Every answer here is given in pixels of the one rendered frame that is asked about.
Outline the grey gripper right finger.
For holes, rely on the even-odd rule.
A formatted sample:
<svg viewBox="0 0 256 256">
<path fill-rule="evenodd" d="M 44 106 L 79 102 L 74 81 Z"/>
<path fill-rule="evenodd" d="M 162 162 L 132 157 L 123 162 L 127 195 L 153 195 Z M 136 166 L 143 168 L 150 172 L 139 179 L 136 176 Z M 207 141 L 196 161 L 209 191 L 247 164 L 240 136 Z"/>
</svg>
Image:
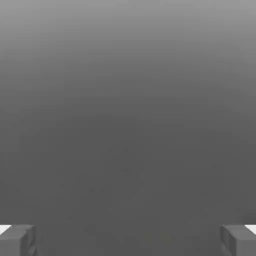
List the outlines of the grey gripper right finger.
<svg viewBox="0 0 256 256">
<path fill-rule="evenodd" d="M 223 256 L 256 256 L 256 224 L 221 225 L 219 237 Z"/>
</svg>

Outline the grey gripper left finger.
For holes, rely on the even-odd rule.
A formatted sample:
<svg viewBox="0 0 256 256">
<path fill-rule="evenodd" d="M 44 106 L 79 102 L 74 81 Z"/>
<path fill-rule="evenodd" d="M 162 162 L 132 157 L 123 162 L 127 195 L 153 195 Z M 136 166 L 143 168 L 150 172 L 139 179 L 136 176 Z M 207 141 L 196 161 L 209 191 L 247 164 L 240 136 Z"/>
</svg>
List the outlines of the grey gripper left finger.
<svg viewBox="0 0 256 256">
<path fill-rule="evenodd" d="M 0 224 L 0 256 L 38 256 L 33 224 Z"/>
</svg>

